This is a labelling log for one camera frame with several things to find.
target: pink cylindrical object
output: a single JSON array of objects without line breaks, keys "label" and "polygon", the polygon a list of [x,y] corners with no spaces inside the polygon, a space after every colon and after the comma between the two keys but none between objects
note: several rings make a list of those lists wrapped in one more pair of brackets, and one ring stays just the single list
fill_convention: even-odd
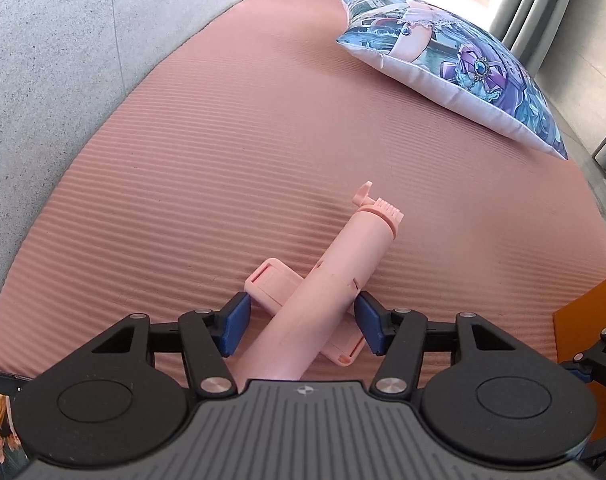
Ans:
[{"label": "pink cylindrical object", "polygon": [[403,214],[369,198],[369,186],[354,198],[358,211],[236,363],[240,389],[248,379],[300,379],[376,269]]}]

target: pink phone holder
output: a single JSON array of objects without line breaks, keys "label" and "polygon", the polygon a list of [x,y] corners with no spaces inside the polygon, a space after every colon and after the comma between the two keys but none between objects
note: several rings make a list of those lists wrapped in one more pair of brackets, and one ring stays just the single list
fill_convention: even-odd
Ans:
[{"label": "pink phone holder", "polygon": [[319,352],[348,365],[363,348],[347,311],[403,219],[391,204],[369,197],[371,186],[359,188],[352,199],[358,210],[305,279],[271,258],[245,282],[250,297],[273,318],[233,367],[240,390],[248,379],[299,380]]}]

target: beige wall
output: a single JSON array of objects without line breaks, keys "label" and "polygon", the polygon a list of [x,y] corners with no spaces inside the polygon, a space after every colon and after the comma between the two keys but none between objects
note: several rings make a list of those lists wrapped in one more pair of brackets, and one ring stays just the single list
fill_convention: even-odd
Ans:
[{"label": "beige wall", "polygon": [[606,136],[606,0],[570,0],[536,80],[595,150]]}]

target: gray curtain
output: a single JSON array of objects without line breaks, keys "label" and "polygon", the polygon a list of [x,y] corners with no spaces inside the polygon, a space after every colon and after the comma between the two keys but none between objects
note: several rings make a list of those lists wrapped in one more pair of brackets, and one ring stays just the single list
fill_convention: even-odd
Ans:
[{"label": "gray curtain", "polygon": [[556,35],[569,0],[502,0],[490,26],[534,77]]}]

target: crosshair logo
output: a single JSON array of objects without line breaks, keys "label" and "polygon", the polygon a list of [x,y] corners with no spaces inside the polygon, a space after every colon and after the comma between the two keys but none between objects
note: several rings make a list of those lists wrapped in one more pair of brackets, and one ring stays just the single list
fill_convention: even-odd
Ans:
[{"label": "crosshair logo", "polygon": [[306,384],[305,386],[299,386],[295,391],[296,391],[296,393],[301,394],[302,396],[306,397],[309,394],[311,394],[312,392],[315,392],[316,390]]}]

